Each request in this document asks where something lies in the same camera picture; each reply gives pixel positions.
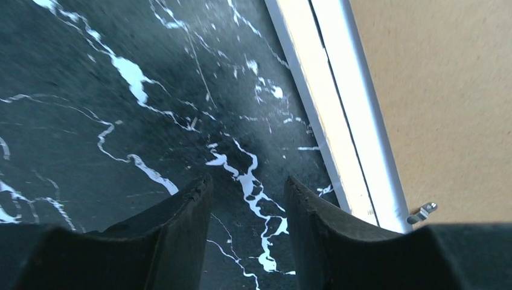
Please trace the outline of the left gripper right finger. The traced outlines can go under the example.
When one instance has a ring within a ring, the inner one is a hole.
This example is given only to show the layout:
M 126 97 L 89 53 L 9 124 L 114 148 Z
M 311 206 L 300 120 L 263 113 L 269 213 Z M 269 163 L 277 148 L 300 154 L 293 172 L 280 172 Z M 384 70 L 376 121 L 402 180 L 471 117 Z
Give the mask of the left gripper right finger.
M 510 289 L 510 224 L 395 233 L 344 212 L 294 177 L 284 185 L 300 289 Z

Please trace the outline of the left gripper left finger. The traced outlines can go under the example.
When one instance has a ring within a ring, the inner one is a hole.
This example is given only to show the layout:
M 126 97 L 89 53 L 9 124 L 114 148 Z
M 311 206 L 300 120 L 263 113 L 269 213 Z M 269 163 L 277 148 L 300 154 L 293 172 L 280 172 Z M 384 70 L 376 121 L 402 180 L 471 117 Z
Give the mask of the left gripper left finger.
M 175 195 L 104 231 L 51 224 L 1 225 L 2 289 L 198 289 L 213 181 Z

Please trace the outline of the printed photo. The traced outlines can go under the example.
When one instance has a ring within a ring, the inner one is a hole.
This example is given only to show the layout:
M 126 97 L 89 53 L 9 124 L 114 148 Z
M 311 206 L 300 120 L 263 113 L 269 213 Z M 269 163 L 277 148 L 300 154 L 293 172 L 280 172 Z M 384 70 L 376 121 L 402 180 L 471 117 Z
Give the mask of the printed photo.
M 407 233 L 409 212 L 349 1 L 312 1 L 378 225 Z

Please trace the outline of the frame backing board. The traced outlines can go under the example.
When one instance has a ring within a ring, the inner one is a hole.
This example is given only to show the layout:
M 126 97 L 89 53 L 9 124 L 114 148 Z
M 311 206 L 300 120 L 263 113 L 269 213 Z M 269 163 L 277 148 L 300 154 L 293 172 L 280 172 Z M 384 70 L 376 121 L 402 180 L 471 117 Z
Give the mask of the frame backing board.
M 511 2 L 352 1 L 409 208 L 511 221 Z

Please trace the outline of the wooden picture frame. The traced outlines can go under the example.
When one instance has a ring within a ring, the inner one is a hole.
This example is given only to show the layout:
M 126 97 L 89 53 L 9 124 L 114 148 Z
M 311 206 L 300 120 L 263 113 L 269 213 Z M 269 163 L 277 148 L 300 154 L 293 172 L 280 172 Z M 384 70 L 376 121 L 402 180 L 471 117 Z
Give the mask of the wooden picture frame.
M 309 1 L 266 1 L 341 209 L 377 225 Z

